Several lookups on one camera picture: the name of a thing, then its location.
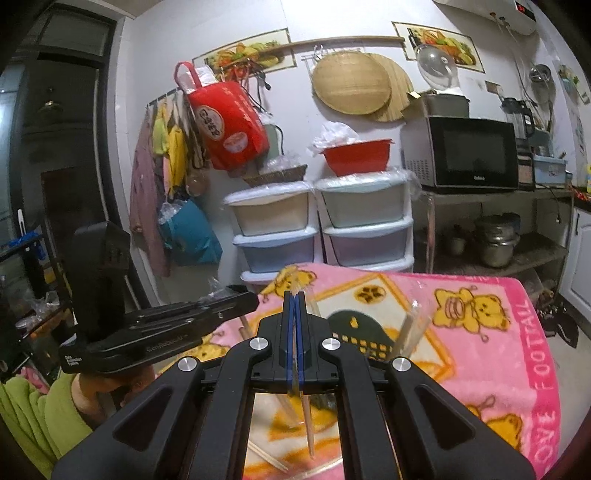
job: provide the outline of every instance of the microwave door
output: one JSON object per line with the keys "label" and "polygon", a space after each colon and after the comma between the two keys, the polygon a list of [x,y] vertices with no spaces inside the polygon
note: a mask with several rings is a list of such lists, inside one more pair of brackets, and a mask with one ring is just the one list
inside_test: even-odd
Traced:
{"label": "microwave door", "polygon": [[431,118],[438,187],[516,189],[512,125],[486,119]]}

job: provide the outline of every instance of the white cabinet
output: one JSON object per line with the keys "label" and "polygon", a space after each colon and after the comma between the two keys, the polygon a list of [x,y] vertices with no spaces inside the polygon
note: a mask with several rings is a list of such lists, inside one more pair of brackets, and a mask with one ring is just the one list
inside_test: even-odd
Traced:
{"label": "white cabinet", "polygon": [[591,213],[574,209],[559,292],[591,322]]}

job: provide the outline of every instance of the water heater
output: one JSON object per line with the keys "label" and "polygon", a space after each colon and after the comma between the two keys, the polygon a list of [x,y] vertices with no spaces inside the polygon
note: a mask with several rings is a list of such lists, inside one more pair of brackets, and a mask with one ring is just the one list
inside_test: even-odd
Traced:
{"label": "water heater", "polygon": [[535,15],[528,0],[433,0],[442,5],[467,10],[481,17],[493,20],[491,13],[497,18],[504,17],[511,30],[522,35],[529,35],[536,31]]}

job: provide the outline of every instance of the green cloth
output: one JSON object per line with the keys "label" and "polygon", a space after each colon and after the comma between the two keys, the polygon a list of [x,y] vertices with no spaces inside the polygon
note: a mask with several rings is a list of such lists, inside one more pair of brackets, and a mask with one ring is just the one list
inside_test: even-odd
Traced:
{"label": "green cloth", "polygon": [[23,377],[0,384],[0,415],[29,460],[46,477],[53,465],[88,436],[72,400],[74,375],[63,374],[42,395]]}

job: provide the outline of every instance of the red plastic bowl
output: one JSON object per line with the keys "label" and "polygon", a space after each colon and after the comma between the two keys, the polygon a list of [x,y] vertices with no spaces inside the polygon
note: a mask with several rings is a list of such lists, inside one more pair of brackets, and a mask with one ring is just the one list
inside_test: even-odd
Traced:
{"label": "red plastic bowl", "polygon": [[391,139],[372,140],[327,148],[322,153],[337,176],[384,171],[390,158]]}

